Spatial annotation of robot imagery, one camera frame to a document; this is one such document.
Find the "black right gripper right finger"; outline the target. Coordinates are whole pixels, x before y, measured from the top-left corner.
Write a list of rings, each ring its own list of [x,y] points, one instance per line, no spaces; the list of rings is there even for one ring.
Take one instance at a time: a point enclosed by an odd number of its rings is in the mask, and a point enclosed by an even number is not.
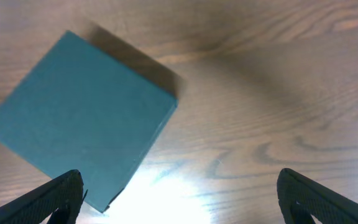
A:
[[[292,169],[280,171],[277,195],[286,224],[358,223],[358,203]]]

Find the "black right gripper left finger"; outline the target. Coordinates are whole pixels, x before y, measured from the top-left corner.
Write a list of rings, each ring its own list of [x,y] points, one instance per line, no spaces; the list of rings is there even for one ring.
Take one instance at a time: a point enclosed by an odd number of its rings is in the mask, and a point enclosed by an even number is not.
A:
[[[58,176],[0,207],[0,224],[75,223],[87,192],[76,170]]]

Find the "dark green box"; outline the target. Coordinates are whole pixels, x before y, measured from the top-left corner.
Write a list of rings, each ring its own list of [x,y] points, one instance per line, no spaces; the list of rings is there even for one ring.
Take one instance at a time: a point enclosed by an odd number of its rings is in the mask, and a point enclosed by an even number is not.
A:
[[[66,32],[0,104],[0,142],[55,178],[76,169],[104,212],[130,181],[177,99]]]

